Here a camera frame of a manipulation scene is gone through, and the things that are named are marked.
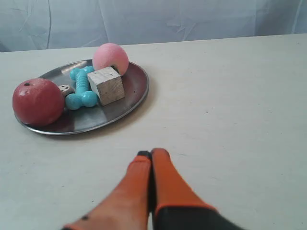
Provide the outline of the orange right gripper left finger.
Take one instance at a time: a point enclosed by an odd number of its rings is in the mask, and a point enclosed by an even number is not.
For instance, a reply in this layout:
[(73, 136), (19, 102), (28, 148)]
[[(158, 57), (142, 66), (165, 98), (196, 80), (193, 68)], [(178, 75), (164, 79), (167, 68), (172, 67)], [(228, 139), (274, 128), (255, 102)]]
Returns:
[(140, 151), (113, 191), (64, 230), (146, 230), (149, 218), (151, 154)]

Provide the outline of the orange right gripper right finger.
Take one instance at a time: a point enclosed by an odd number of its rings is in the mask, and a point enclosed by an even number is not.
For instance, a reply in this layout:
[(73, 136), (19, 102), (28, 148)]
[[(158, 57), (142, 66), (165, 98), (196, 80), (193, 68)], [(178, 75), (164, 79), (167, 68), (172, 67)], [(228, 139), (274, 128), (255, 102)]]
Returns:
[(238, 230), (213, 206), (200, 199), (178, 173), (165, 149), (152, 150), (156, 206), (155, 230)]

